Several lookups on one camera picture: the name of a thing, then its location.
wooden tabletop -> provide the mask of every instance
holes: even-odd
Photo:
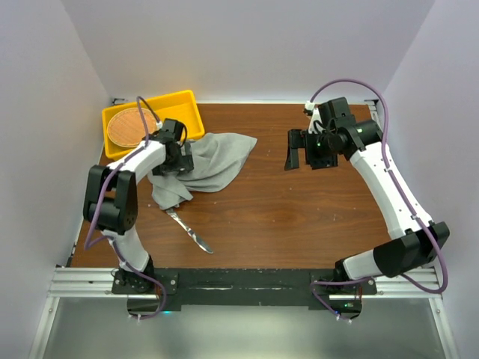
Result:
[[[302,105],[198,107],[208,132],[249,135],[257,144],[228,187],[195,192],[192,201],[177,209],[214,254],[203,252],[159,209],[147,178],[138,184],[136,228],[156,267],[329,268],[388,241],[376,202],[344,158],[337,168],[312,171],[300,150],[301,168],[284,171],[287,131],[309,124]],[[351,109],[357,120],[370,118],[366,105]],[[104,154],[100,163],[109,163]],[[89,223],[82,225],[72,266],[118,266],[107,242],[83,250],[88,228]]]

purple cable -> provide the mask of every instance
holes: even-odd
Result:
[[[120,261],[125,263],[125,266],[130,271],[132,271],[133,273],[135,273],[139,277],[142,277],[142,278],[152,282],[153,284],[155,284],[156,286],[158,286],[162,290],[162,301],[160,302],[160,304],[157,307],[157,309],[155,310],[155,312],[152,313],[152,314],[148,314],[146,316],[140,316],[140,315],[136,316],[138,319],[142,320],[142,319],[153,318],[154,316],[156,316],[159,312],[161,312],[163,310],[163,308],[165,307],[165,304],[166,304],[166,290],[165,290],[165,287],[159,281],[157,281],[156,279],[154,279],[152,277],[148,277],[147,275],[141,273],[139,270],[134,268],[130,263],[128,263],[125,260],[125,258],[123,257],[123,255],[120,253],[120,251],[118,249],[118,246],[116,245],[115,240],[114,240],[113,237],[111,237],[111,236],[101,236],[99,238],[91,240],[91,237],[93,236],[95,228],[97,227],[98,218],[100,216],[100,208],[101,208],[101,206],[103,204],[103,201],[105,199],[105,193],[108,190],[108,186],[109,186],[110,182],[112,181],[112,178],[133,156],[136,156],[138,153],[140,153],[142,150],[144,150],[146,148],[146,146],[148,145],[149,132],[148,132],[148,127],[147,127],[147,122],[144,118],[142,107],[140,105],[140,100],[144,102],[144,104],[148,107],[148,109],[153,113],[155,118],[157,120],[159,120],[158,116],[151,109],[150,105],[148,105],[148,103],[145,101],[145,99],[141,96],[137,96],[136,97],[136,104],[138,106],[138,110],[139,110],[140,116],[141,116],[141,121],[143,122],[144,130],[145,130],[145,133],[146,133],[145,140],[144,140],[144,147],[139,147],[136,150],[134,150],[133,152],[131,152],[128,156],[126,156],[123,159],[123,162],[118,164],[118,166],[112,172],[110,172],[110,174],[105,178],[105,182],[103,183],[102,188],[100,189],[100,195],[98,196],[97,208],[95,209],[95,212],[93,214],[93,218],[91,219],[90,228],[88,229],[88,234],[87,234],[87,238],[85,240],[84,249],[87,251],[88,249],[93,247],[95,244],[97,244],[98,242],[101,242],[104,239],[112,240],[113,241],[112,242],[113,250],[115,251],[115,253],[116,253],[117,257],[120,259]]]
[[[314,99],[316,98],[316,96],[321,92],[323,91],[325,88],[333,85],[333,84],[337,84],[338,82],[349,82],[349,83],[353,83],[353,84],[357,84],[357,85],[361,85],[361,86],[364,86],[365,88],[368,88],[369,90],[371,90],[372,92],[374,92],[376,94],[376,96],[378,97],[379,101],[381,102],[381,105],[382,107],[384,108],[384,124],[383,124],[383,134],[382,134],[382,140],[381,140],[381,154],[382,154],[382,160],[384,161],[385,163],[385,167],[387,170],[389,170],[389,168],[391,167],[391,165],[389,164],[389,160],[388,160],[388,156],[387,156],[387,153],[386,153],[386,144],[388,143],[388,128],[389,128],[389,110],[388,110],[388,105],[386,104],[386,101],[384,99],[384,97],[382,96],[382,94],[376,90],[373,86],[367,84],[366,82],[363,82],[363,81],[359,81],[359,80],[355,80],[355,79],[337,79],[337,80],[333,80],[333,81],[330,81],[330,82],[327,82],[326,84],[324,84],[323,86],[321,86],[315,93],[314,95],[311,97],[311,100],[310,102],[314,102]],[[396,178],[396,175],[394,174],[394,172],[392,170],[389,170],[388,171],[389,173],[389,176],[391,177],[391,180],[392,182],[394,183],[394,185],[396,186],[396,189],[397,191],[399,192],[401,198],[403,199],[404,203],[406,204],[406,206],[408,207],[409,211],[411,212],[411,215],[415,218],[415,220],[419,223],[419,226],[421,227],[421,229],[426,233],[426,236],[427,238],[430,240],[431,242],[431,245],[433,246],[434,248],[434,251],[436,252],[437,254],[437,258],[439,260],[439,265],[441,267],[441,272],[442,272],[442,278],[443,278],[443,281],[442,281],[442,285],[438,288],[438,289],[430,289],[430,288],[427,288],[425,286],[422,286],[420,283],[416,282],[415,280],[413,280],[409,275],[407,274],[402,274],[402,277],[406,278],[409,282],[411,282],[412,284],[414,284],[416,287],[418,287],[419,289],[421,290],[424,290],[425,292],[428,292],[428,293],[433,293],[433,294],[440,294],[442,292],[444,292],[446,290],[446,288],[448,287],[448,270],[446,268],[446,264],[445,264],[445,258],[444,258],[444,255],[442,254],[441,252],[441,248],[439,247],[439,245],[437,244],[436,242],[436,239],[434,238],[434,235],[431,233],[429,227],[422,221],[422,219],[420,219],[418,217],[418,213],[415,211],[415,208],[414,206],[412,205],[412,203],[409,201],[409,199],[407,198],[406,196],[406,193],[404,192],[403,188],[401,187],[401,184],[399,183],[399,181],[397,180]],[[327,286],[327,285],[330,285],[330,286],[344,286],[344,285],[353,285],[353,284],[357,284],[357,283],[361,283],[363,281],[366,281],[366,280],[369,280],[370,278],[367,277],[367,278],[361,278],[361,279],[358,279],[358,280],[348,280],[348,281],[345,281],[345,282],[322,282],[322,281],[314,281],[311,283],[310,287],[311,288],[314,288],[314,285],[322,285],[322,286]],[[314,296],[328,309],[330,310],[331,312],[333,312],[334,314],[336,314],[336,312],[314,291],[312,290]],[[345,317],[341,316],[341,315],[338,315],[338,317],[340,317],[341,319],[345,319]]]
[[[125,260],[125,258],[121,255],[115,241],[112,242],[112,247],[113,247],[113,250],[115,251],[115,253],[117,254],[117,257],[120,259],[121,262],[125,263],[125,266],[127,266],[130,271],[132,271],[133,273],[135,273],[139,277],[142,277],[143,279],[146,279],[146,280],[150,281],[154,285],[158,286],[162,291],[162,300],[161,300],[160,304],[158,305],[158,307],[156,308],[156,310],[151,314],[147,314],[146,316],[138,315],[136,317],[140,320],[144,320],[144,319],[153,318],[154,316],[158,315],[158,313],[160,313],[163,310],[163,308],[165,307],[165,304],[166,304],[166,288],[158,280],[156,280],[152,277],[148,277],[147,275],[141,273],[139,270],[137,270],[135,267],[133,267],[131,264],[129,264]]]

